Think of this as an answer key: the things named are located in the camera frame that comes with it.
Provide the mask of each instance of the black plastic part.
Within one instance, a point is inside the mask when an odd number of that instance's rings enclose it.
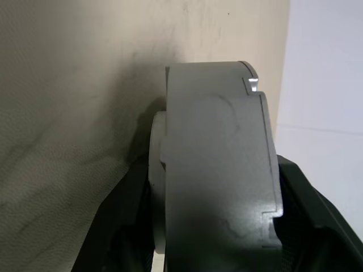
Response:
[[[72,272],[150,272],[154,254],[148,156],[102,202]]]
[[[278,156],[284,215],[275,219],[282,271],[363,271],[363,244],[299,167]]]

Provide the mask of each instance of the beige wall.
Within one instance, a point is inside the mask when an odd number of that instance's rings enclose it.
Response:
[[[288,0],[0,1],[1,270],[70,270],[147,147],[168,63],[250,62],[275,127],[288,13]]]

